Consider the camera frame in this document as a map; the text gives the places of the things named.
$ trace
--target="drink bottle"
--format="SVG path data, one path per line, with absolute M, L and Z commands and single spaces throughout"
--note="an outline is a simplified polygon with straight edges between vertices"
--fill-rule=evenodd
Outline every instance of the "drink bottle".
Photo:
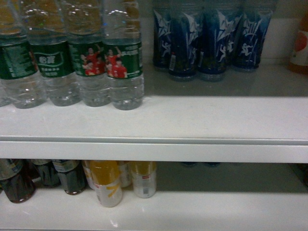
M 36 190 L 21 159 L 0 159 L 0 185 L 13 203 L 28 200 Z
M 50 100 L 56 106 L 79 102 L 79 89 L 57 1 L 20 0 L 19 8 Z
M 90 160 L 95 191 L 101 205 L 114 207 L 122 200 L 120 172 L 116 161 Z
M 134 193 L 149 198 L 156 192 L 156 162 L 130 161 Z
M 167 70 L 171 56 L 170 0 L 154 0 L 154 53 L 153 64 Z
M 52 160 L 64 191 L 77 195 L 86 187 L 86 177 L 80 160 Z
M 17 11 L 0 0 L 0 80 L 13 105 L 26 109 L 46 101 L 46 94 Z
M 31 162 L 38 170 L 44 186 L 52 188 L 60 184 L 60 179 L 51 160 L 32 159 Z
M 103 43 L 110 98 L 120 110 L 142 104 L 142 73 L 139 7 L 136 0 L 103 0 Z
M 293 72 L 308 74 L 308 12 L 300 22 L 288 68 Z
M 83 102 L 92 107 L 110 102 L 97 0 L 62 0 L 67 38 Z

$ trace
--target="plastic bottle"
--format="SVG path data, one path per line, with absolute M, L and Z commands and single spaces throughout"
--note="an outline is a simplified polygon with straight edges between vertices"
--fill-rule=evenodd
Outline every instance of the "plastic bottle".
M 119 204 L 122 199 L 122 189 L 116 161 L 90 160 L 90 170 L 101 205 L 114 207 Z
M 288 68 L 296 73 L 308 74 L 308 12 L 300 22 Z
M 140 198 L 149 198 L 156 192 L 156 162 L 131 161 L 134 193 Z
M 0 107 L 10 104 L 11 101 L 6 94 L 3 85 L 0 82 Z
M 31 162 L 38 170 L 44 186 L 52 188 L 60 184 L 60 179 L 51 160 L 32 159 Z
M 50 100 L 56 106 L 79 102 L 79 89 L 57 1 L 20 0 L 19 8 Z
M 16 9 L 0 0 L 0 79 L 15 107 L 25 109 L 46 101 L 45 89 Z
M 67 38 L 83 102 L 92 107 L 110 102 L 97 0 L 61 1 Z
M 170 0 L 170 78 L 190 81 L 196 74 L 196 58 L 202 31 L 202 1 Z
M 87 178 L 88 185 L 90 186 L 90 188 L 95 190 L 95 186 L 94 186 L 94 183 L 93 183 L 93 178 L 92 178 L 92 174 L 91 174 L 91 170 L 90 170 L 90 160 L 83 160 L 81 162 L 82 162 L 82 167 L 83 167 L 83 170 L 84 170 L 86 178 Z
M 142 104 L 144 79 L 139 8 L 135 0 L 103 0 L 103 43 L 113 106 L 132 110 Z
M 0 185 L 13 203 L 28 200 L 36 190 L 21 159 L 0 159 Z
M 170 0 L 154 0 L 154 54 L 153 64 L 168 70 L 171 56 Z
M 131 185 L 131 175 L 129 161 L 117 161 L 120 171 L 121 187 L 125 188 Z
M 86 177 L 80 160 L 52 160 L 64 191 L 77 195 L 86 187 Z

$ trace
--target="shelf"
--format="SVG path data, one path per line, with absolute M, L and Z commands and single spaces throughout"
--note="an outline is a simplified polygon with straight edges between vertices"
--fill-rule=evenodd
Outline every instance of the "shelf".
M 22 204 L 0 195 L 0 230 L 306 231 L 308 194 L 286 164 L 158 164 L 158 191 L 148 199 L 124 191 L 113 208 L 94 191 L 76 196 L 39 188 Z
M 0 108 L 0 158 L 308 163 L 308 78 L 281 65 L 179 83 L 145 67 L 141 107 Z

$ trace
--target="yellow drink bottle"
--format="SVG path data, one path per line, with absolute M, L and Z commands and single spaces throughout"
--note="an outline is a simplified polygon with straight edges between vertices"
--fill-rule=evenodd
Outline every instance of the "yellow drink bottle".
M 122 199 L 120 172 L 114 160 L 90 160 L 90 170 L 98 200 L 114 207 Z
M 134 193 L 140 198 L 149 198 L 156 192 L 156 162 L 131 161 L 131 176 Z

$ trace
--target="drink label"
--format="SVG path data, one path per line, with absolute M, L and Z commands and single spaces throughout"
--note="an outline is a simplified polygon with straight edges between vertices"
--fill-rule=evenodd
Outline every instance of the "drink label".
M 142 74 L 141 42 L 130 45 L 104 44 L 106 71 L 113 78 L 134 78 Z
M 1 47 L 0 62 L 2 79 L 24 78 L 38 71 L 28 42 Z
M 44 160 L 44 159 L 31 159 L 31 162 L 35 165 L 45 165 L 49 163 L 51 160 Z
M 154 12 L 154 55 L 153 63 L 157 67 L 168 68 L 171 55 L 171 17 L 168 10 Z
M 202 31 L 199 13 L 181 13 L 180 18 L 171 20 L 171 61 L 169 70 L 178 76 L 195 73 L 198 41 Z
M 69 172 L 78 166 L 79 160 L 52 160 L 52 163 L 57 172 Z
M 257 68 L 261 61 L 261 53 L 265 35 L 273 12 L 268 14 L 244 13 L 241 35 L 233 64 L 237 67 Z
M 31 45 L 31 49 L 42 76 L 63 77 L 74 71 L 67 42 L 53 45 Z
M 300 66 L 308 66 L 308 32 L 300 30 L 294 44 L 290 62 Z
M 120 178 L 108 185 L 95 185 L 95 191 L 98 200 L 105 207 L 113 207 L 122 199 L 122 189 Z
M 131 176 L 130 176 L 130 167 L 129 162 L 118 161 L 119 171 L 120 171 L 120 179 L 121 179 L 121 186 L 125 188 L 131 184 Z
M 69 44 L 73 67 L 79 76 L 97 76 L 106 72 L 102 42 Z
M 148 198 L 156 192 L 156 170 L 149 175 L 132 172 L 133 188 L 138 197 Z
M 22 167 L 23 161 L 21 159 L 0 159 L 0 180 L 15 176 Z

